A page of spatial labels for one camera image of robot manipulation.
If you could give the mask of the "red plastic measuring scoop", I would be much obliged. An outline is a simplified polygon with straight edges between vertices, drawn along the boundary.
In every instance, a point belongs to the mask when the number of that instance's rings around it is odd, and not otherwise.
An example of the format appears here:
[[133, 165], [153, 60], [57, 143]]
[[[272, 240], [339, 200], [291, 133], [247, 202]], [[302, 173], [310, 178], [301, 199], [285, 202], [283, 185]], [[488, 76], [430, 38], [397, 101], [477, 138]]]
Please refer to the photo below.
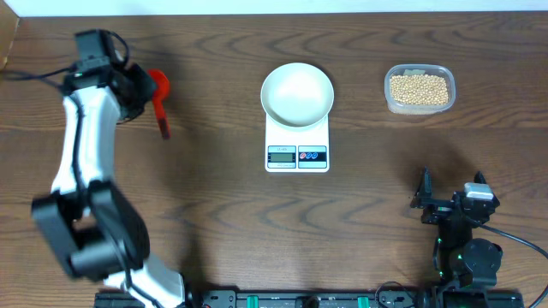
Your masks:
[[156, 84], [156, 90], [152, 96], [152, 105], [156, 116], [158, 128], [164, 140], [170, 138], [170, 125], [164, 109], [164, 100], [170, 94], [170, 81], [159, 69], [149, 69], [148, 74]]

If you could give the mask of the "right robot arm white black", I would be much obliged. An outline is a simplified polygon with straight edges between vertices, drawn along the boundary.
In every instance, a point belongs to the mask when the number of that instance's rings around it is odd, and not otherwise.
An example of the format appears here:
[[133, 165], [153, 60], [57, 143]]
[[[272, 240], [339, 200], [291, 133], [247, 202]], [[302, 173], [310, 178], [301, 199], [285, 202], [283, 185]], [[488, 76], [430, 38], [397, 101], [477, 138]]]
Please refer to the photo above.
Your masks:
[[451, 199], [433, 197], [432, 177], [424, 169], [420, 184], [410, 203], [422, 209], [420, 220], [436, 225], [432, 263], [440, 282], [424, 287], [415, 303], [419, 307], [488, 307], [488, 289], [497, 284], [502, 248], [482, 238], [475, 238], [473, 230], [483, 227], [500, 205], [477, 172], [474, 180], [464, 184]]

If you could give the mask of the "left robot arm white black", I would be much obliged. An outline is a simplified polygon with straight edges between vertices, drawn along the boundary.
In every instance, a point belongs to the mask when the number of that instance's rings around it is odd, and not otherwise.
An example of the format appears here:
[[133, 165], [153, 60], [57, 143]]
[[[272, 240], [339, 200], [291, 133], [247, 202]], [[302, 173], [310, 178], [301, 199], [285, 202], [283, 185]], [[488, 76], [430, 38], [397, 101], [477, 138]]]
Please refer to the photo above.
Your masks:
[[31, 214], [64, 272], [102, 281], [145, 307], [183, 307], [184, 280], [151, 252], [143, 219], [115, 183], [116, 126], [152, 103], [164, 139], [170, 82], [159, 69], [81, 68], [61, 85], [66, 127], [49, 195]]

